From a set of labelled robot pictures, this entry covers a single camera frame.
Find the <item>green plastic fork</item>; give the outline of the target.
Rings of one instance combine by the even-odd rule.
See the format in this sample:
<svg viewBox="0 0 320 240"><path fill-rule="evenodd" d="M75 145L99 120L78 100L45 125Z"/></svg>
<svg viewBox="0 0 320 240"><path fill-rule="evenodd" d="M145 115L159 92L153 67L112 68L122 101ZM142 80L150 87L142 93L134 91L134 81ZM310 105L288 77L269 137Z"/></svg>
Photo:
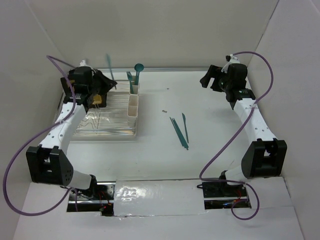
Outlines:
<svg viewBox="0 0 320 240"><path fill-rule="evenodd" d="M127 71L126 75L127 75L128 81L129 81L130 94L133 94L134 93L133 84L132 84L133 76L130 71Z"/></svg>
<svg viewBox="0 0 320 240"><path fill-rule="evenodd" d="M132 82L132 81L133 81L133 76L132 76L131 72L130 72L130 71L127 71L126 74L127 74L127 79L128 79L130 82Z"/></svg>

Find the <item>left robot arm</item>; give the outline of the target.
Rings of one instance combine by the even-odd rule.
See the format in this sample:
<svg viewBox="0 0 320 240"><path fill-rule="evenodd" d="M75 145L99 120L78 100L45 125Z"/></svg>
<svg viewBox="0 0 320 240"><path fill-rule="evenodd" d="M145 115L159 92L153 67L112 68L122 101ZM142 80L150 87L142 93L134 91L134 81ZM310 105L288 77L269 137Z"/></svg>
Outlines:
<svg viewBox="0 0 320 240"><path fill-rule="evenodd" d="M117 82L89 66L71 69L60 81L65 97L56 126L38 146L30 146L26 151L31 180L80 189L86 199L92 200L99 193L94 176L75 170L67 150L78 125L94 105L94 98L100 96L105 101Z"/></svg>

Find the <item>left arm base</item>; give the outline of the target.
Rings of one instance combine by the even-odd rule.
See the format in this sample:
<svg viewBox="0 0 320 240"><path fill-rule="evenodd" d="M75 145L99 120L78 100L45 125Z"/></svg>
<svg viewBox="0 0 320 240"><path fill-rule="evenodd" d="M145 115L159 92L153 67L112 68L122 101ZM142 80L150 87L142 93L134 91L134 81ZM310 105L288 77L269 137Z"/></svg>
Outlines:
<svg viewBox="0 0 320 240"><path fill-rule="evenodd" d="M116 182L98 182L97 192L91 196L78 190L71 190L68 197L67 213L98 213L101 216L114 216L114 196Z"/></svg>

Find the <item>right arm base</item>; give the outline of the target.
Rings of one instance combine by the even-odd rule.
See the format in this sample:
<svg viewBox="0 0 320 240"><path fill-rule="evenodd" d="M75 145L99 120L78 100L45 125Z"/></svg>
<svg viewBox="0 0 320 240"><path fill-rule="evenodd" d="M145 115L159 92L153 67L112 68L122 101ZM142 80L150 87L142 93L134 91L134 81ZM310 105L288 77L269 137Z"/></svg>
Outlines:
<svg viewBox="0 0 320 240"><path fill-rule="evenodd" d="M229 185L224 182L203 181L196 186L202 190L205 210L251 208L246 188L240 185Z"/></svg>

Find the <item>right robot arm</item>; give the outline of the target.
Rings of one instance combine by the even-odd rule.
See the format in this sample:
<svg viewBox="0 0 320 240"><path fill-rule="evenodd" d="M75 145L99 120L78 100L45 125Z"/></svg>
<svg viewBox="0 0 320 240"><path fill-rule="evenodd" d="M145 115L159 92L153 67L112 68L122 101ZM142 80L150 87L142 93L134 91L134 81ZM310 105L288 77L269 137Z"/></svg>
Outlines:
<svg viewBox="0 0 320 240"><path fill-rule="evenodd" d="M248 69L244 64L232 63L227 69L211 65L200 80L201 86L225 93L226 100L238 115L245 130L249 147L240 164L225 170L218 178L218 190L223 196L230 196L249 179L278 177L283 168L287 144L271 132L262 117L253 91L246 87Z"/></svg>

